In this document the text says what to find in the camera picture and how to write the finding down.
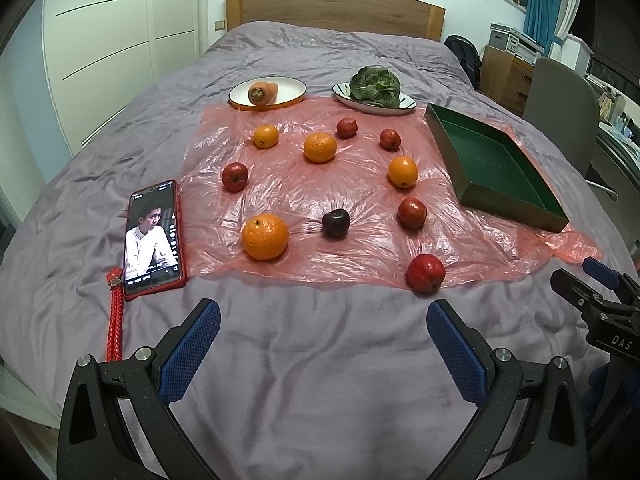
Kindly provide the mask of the small red apple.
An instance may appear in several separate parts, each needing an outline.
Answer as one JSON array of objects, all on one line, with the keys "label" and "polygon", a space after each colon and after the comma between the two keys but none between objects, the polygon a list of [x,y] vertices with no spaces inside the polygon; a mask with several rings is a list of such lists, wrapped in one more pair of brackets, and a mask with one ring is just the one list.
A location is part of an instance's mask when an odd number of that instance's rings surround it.
[{"label": "small red apple", "polygon": [[378,136],[378,145],[385,151],[397,152],[401,142],[401,136],[395,129],[385,128]]},{"label": "small red apple", "polygon": [[356,136],[358,132],[358,124],[354,118],[344,117],[335,127],[335,134],[340,139],[350,139]]}]

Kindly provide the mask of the dark purple plum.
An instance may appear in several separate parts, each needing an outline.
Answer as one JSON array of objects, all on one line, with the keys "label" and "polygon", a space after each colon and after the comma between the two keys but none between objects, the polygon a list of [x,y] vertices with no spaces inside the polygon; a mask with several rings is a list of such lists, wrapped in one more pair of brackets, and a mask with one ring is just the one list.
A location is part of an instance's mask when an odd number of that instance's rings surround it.
[{"label": "dark purple plum", "polygon": [[322,217],[322,230],[328,237],[342,238],[350,227],[350,215],[346,209],[333,209]]}]

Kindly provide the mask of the large orange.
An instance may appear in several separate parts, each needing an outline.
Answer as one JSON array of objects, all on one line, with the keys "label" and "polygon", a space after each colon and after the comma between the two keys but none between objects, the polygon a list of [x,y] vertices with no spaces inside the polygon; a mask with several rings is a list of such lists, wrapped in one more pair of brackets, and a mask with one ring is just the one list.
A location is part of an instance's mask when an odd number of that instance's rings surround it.
[{"label": "large orange", "polygon": [[277,259],[288,247],[288,225],[275,214],[258,214],[245,223],[241,240],[250,258]]},{"label": "large orange", "polygon": [[337,143],[332,134],[325,132],[311,133],[304,142],[304,156],[314,164],[325,164],[334,159]]}]

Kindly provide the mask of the small orange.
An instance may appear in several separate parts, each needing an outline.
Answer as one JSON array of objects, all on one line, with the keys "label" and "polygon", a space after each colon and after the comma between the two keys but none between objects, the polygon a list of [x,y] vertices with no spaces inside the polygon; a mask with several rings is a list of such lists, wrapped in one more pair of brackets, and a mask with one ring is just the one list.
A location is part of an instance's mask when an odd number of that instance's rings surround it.
[{"label": "small orange", "polygon": [[273,148],[279,142],[279,129],[274,125],[261,125],[253,133],[253,143],[256,148],[266,150]]}]

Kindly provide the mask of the white desk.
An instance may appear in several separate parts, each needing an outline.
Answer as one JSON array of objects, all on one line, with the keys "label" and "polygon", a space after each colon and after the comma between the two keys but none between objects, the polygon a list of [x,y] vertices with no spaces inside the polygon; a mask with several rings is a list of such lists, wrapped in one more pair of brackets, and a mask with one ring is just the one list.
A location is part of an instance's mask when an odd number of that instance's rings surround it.
[{"label": "white desk", "polygon": [[596,92],[600,111],[597,147],[639,192],[639,107],[626,94],[602,79],[588,74],[586,81]]}]

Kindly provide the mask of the green rectangular tray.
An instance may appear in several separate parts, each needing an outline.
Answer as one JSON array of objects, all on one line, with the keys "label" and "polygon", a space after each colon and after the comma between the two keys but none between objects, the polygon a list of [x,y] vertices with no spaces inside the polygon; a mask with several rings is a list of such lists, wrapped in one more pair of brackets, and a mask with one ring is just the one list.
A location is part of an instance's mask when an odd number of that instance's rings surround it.
[{"label": "green rectangular tray", "polygon": [[436,104],[424,118],[461,205],[551,233],[568,225],[552,189],[506,132]]}]

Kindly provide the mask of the grey office chair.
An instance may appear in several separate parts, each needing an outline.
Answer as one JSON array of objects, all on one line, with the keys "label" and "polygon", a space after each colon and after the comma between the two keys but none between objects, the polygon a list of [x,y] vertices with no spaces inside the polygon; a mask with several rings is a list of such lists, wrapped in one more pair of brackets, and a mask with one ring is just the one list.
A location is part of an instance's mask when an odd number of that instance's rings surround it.
[{"label": "grey office chair", "polygon": [[597,144],[599,107],[584,77],[552,58],[538,58],[523,119],[540,130],[592,188],[618,201],[612,188],[587,179]]}]

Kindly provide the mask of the red cased smartphone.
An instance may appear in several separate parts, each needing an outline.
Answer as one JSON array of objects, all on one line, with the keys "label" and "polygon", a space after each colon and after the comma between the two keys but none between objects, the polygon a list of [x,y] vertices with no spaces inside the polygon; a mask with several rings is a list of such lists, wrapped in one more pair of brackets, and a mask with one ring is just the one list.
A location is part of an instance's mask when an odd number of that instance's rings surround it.
[{"label": "red cased smartphone", "polygon": [[179,187],[165,180],[128,200],[122,281],[126,300],[186,284]]}]

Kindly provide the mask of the wooden nightstand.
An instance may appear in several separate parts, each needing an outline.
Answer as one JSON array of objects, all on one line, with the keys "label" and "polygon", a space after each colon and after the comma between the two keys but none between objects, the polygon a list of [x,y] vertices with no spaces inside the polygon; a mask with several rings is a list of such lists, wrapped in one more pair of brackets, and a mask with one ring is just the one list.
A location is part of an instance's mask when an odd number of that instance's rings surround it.
[{"label": "wooden nightstand", "polygon": [[480,92],[522,117],[533,74],[533,65],[508,51],[486,46],[480,68]]}]

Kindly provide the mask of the purple bed duvet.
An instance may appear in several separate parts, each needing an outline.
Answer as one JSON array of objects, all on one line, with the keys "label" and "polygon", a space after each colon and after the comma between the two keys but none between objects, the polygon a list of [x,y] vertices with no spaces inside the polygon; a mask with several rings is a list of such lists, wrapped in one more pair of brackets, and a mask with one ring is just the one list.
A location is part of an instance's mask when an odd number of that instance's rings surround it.
[{"label": "purple bed duvet", "polygon": [[[632,271],[620,233],[582,175],[539,130],[475,92],[446,47],[245,24],[140,94],[47,185],[13,237],[1,266],[1,353],[49,411],[62,410],[76,360],[103,356],[106,274],[122,264],[130,194],[170,179],[180,185],[206,107],[233,107],[237,84],[265,76],[303,81],[302,101],[333,99],[333,85],[366,65],[389,68],[421,105],[505,131],[544,175],[568,225],[594,237],[596,258]],[[580,263],[550,261],[517,280],[444,283],[439,296],[520,359],[565,356],[583,385],[606,355],[587,344],[578,312],[552,292],[559,268],[575,272]],[[428,299],[407,286],[238,270],[189,275],[183,288],[128,304],[125,352],[156,344],[202,298],[218,302],[222,327],[174,412],[221,477],[421,479],[473,414],[427,335]]]}]

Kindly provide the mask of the white printer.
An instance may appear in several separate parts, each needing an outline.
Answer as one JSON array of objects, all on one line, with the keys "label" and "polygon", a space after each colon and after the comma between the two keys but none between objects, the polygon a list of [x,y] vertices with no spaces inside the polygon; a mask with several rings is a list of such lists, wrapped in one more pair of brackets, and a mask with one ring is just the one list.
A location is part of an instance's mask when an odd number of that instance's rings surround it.
[{"label": "white printer", "polygon": [[530,65],[535,65],[538,58],[544,55],[544,48],[535,40],[513,27],[499,23],[490,24],[488,44],[509,52]]}]

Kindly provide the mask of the black backpack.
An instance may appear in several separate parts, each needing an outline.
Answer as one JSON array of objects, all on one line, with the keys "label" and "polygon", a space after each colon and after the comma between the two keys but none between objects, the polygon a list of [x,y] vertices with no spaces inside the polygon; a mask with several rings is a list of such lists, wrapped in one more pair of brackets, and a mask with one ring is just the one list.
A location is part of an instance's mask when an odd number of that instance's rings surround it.
[{"label": "black backpack", "polygon": [[478,90],[480,88],[482,61],[474,44],[462,36],[450,35],[445,39],[444,45],[458,59],[462,70],[471,81],[472,87]]}]

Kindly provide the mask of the pink plastic sheet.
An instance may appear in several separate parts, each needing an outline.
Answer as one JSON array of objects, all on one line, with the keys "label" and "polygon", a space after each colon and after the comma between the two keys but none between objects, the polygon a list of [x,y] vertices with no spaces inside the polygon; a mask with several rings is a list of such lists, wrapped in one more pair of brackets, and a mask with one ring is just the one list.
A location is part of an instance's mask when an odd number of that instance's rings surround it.
[{"label": "pink plastic sheet", "polygon": [[[265,113],[206,107],[186,149],[180,182],[190,276],[238,270],[300,282],[405,287],[410,261],[431,254],[445,267],[445,285],[456,286],[517,280],[550,261],[578,264],[600,257],[594,237],[577,226],[549,233],[461,206],[422,112],[357,114],[356,136],[337,142],[334,159],[321,165],[306,159],[306,137],[334,133],[348,114],[334,99],[319,97]],[[279,142],[260,150],[253,133],[265,124],[279,129]],[[378,145],[385,128],[400,134],[400,154],[418,167],[418,182],[409,192],[427,208],[418,232],[397,221],[407,193],[388,180],[392,154]],[[250,173],[246,188],[237,193],[221,181],[232,162],[242,162]],[[322,230],[323,215],[337,208],[350,215],[342,238]],[[243,248],[242,229],[258,214],[275,214],[288,225],[288,247],[277,259],[258,261]]]}]

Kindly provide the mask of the green leafy vegetable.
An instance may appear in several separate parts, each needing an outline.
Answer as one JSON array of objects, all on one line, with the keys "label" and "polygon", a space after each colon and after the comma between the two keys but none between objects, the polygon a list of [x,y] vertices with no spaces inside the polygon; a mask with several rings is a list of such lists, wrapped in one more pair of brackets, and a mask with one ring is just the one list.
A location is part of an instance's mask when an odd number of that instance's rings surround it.
[{"label": "green leafy vegetable", "polygon": [[350,78],[350,96],[357,102],[385,108],[398,108],[400,81],[382,66],[363,66]]}]

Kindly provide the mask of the white striped oval plate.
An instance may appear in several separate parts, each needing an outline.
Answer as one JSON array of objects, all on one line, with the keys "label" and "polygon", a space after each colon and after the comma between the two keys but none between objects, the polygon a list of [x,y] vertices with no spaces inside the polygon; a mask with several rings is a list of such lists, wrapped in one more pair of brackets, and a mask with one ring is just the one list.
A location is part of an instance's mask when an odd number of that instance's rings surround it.
[{"label": "white striped oval plate", "polygon": [[375,105],[364,104],[358,102],[350,95],[350,87],[348,82],[334,84],[332,87],[333,95],[338,102],[346,105],[353,110],[363,112],[364,114],[376,116],[402,116],[413,113],[416,110],[416,101],[408,94],[401,92],[398,107],[380,107]]}]

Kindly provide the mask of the blue curtain right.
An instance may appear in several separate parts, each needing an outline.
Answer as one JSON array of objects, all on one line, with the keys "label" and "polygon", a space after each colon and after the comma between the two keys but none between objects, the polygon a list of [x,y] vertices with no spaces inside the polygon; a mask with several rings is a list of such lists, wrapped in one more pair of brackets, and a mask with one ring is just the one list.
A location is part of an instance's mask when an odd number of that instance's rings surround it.
[{"label": "blue curtain right", "polygon": [[550,52],[556,38],[555,29],[562,0],[527,0],[523,32],[544,49],[544,56]]}]

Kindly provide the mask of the orange rimmed white plate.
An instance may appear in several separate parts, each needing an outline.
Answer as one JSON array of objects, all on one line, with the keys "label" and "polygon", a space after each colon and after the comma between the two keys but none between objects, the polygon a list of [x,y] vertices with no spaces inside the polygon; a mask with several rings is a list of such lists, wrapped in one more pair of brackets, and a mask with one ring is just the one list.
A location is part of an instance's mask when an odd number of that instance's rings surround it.
[{"label": "orange rimmed white plate", "polygon": [[[274,82],[279,86],[277,101],[268,106],[254,106],[247,99],[247,90],[256,81]],[[307,86],[295,78],[281,76],[265,76],[257,79],[243,81],[237,84],[228,96],[229,103],[238,110],[256,110],[265,112],[266,110],[276,110],[279,107],[286,107],[300,102],[307,92]]]}]

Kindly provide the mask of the wooden headboard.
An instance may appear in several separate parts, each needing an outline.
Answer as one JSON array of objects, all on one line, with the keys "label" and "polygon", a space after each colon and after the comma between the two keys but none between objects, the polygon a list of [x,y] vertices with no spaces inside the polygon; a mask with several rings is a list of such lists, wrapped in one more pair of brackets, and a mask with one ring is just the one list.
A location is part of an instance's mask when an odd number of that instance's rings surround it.
[{"label": "wooden headboard", "polygon": [[268,21],[438,41],[446,10],[419,0],[227,0],[229,30]]}]

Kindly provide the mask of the carrot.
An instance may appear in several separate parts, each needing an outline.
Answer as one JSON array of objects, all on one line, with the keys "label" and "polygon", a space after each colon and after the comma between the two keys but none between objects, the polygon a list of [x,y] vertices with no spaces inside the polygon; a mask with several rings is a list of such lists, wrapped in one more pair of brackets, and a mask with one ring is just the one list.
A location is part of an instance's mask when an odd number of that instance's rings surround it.
[{"label": "carrot", "polygon": [[256,81],[247,90],[247,99],[254,106],[268,106],[277,101],[279,86],[274,82]]}]

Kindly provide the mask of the white wardrobe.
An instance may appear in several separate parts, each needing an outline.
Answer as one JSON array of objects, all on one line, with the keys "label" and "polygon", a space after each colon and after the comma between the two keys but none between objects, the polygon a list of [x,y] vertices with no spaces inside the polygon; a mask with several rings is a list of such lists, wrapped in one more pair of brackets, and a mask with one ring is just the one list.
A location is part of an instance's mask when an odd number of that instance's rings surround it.
[{"label": "white wardrobe", "polygon": [[198,57],[198,0],[43,0],[43,61],[67,148]]}]

